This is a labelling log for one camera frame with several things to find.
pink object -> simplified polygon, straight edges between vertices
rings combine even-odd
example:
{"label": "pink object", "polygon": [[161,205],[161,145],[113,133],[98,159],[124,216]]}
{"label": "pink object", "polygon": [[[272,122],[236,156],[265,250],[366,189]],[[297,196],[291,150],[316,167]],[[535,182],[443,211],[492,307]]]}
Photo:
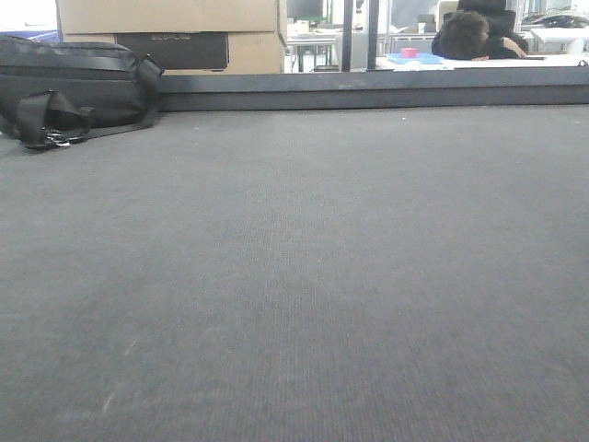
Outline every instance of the pink object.
{"label": "pink object", "polygon": [[417,49],[415,48],[401,48],[401,58],[415,58],[417,56]]}

black bag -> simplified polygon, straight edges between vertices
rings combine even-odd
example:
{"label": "black bag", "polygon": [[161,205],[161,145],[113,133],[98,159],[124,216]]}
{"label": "black bag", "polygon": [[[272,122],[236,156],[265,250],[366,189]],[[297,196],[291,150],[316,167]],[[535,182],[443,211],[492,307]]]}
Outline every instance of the black bag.
{"label": "black bag", "polygon": [[151,126],[163,69],[113,43],[0,36],[0,132],[47,150]]}

blue tray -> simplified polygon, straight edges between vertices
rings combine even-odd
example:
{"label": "blue tray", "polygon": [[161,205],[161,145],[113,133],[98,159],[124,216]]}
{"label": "blue tray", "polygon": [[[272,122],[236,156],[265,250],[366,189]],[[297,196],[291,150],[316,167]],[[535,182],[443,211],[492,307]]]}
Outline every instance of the blue tray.
{"label": "blue tray", "polygon": [[444,58],[428,52],[417,52],[415,58],[402,58],[400,53],[388,53],[387,60],[395,64],[405,64],[416,61],[421,64],[442,64]]}

black chair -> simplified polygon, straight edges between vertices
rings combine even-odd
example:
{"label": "black chair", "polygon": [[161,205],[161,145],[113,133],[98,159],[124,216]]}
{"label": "black chair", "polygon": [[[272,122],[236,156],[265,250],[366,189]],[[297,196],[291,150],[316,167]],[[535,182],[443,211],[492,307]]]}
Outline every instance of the black chair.
{"label": "black chair", "polygon": [[[460,0],[457,9],[476,11],[489,22],[490,34],[504,35],[514,31],[515,12],[506,8],[506,0]],[[453,13],[444,14],[446,21]]]}

metal buckle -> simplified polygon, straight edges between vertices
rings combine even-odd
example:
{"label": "metal buckle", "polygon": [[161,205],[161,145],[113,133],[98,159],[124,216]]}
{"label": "metal buckle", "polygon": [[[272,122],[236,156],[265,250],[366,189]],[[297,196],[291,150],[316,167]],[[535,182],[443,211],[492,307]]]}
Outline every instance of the metal buckle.
{"label": "metal buckle", "polygon": [[45,143],[57,145],[59,147],[69,147],[70,140],[65,138],[65,135],[55,129],[48,129],[45,133]]}

